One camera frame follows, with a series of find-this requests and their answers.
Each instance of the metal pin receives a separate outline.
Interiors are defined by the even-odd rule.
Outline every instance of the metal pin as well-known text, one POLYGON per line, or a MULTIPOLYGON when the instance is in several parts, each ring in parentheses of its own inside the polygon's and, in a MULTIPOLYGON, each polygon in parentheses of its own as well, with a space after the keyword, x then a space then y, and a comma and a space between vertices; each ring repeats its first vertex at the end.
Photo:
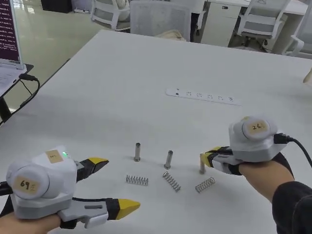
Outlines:
POLYGON ((168 151, 166 164, 164 164, 164 168, 166 168, 167 170, 171 168, 170 163, 171 163, 171 159, 172 159, 173 154, 174 154, 174 152, 172 150, 168 151))
POLYGON ((205 169, 205 163, 201 160, 200 158, 200 170, 199 170, 199 173, 200 174, 205 174, 206 172, 206 169, 205 169))
POLYGON ((136 154, 134 157, 134 161, 135 162, 140 162, 141 158, 140 158, 140 149, 141 149, 141 144, 140 143, 136 143, 136 154))

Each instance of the power strip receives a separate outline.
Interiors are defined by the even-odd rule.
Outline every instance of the power strip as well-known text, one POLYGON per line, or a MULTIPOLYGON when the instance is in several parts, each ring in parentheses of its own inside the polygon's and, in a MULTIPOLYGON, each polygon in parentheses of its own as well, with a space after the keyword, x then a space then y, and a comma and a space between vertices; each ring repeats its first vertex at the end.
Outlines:
POLYGON ((215 95, 215 94, 205 94, 205 93, 193 92, 189 90, 166 89, 166 95, 180 97, 180 98, 220 102, 220 103, 229 104, 229 105, 241 106, 240 102, 234 97, 226 97, 226 96, 215 95))

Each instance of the floor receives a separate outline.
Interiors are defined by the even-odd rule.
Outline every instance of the floor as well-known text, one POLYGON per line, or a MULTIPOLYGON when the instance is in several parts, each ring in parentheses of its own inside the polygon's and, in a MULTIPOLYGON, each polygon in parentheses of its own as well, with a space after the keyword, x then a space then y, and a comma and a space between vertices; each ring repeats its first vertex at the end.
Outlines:
MULTIPOLYGON (((100 29, 91 22, 89 14, 43 11, 40 0, 14 0, 22 59, 34 65, 30 72, 41 83, 83 47, 100 29)), ((31 91, 33 82, 25 82, 31 91)), ((5 99, 10 108, 17 109, 29 97, 17 84, 5 99)))

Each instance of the metal spring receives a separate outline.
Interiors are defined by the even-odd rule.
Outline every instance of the metal spring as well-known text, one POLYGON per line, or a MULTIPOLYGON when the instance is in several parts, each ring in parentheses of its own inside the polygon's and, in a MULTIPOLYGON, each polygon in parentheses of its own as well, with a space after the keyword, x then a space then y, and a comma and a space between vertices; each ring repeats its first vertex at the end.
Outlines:
POLYGON ((210 186, 215 184, 215 179, 210 177, 209 179, 205 180, 204 182, 198 184, 195 189, 198 193, 202 192, 205 189, 208 189, 210 186))
POLYGON ((181 186, 178 185, 178 183, 175 181, 175 179, 172 178, 172 176, 169 174, 169 172, 165 172, 162 177, 165 178, 165 180, 171 185, 171 187, 178 192, 181 189, 181 186))
POLYGON ((132 175, 127 175, 126 176, 126 182, 128 184, 138 184, 138 185, 148 185, 148 178, 145 177, 140 177, 140 176, 132 176, 132 175))

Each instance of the white cabinet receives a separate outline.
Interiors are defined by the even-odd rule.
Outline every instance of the white cabinet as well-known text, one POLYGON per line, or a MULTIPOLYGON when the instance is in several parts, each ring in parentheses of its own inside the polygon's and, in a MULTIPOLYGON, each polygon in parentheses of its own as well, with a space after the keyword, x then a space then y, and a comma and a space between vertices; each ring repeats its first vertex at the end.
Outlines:
POLYGON ((212 2, 200 43, 227 47, 240 9, 240 6, 212 2))

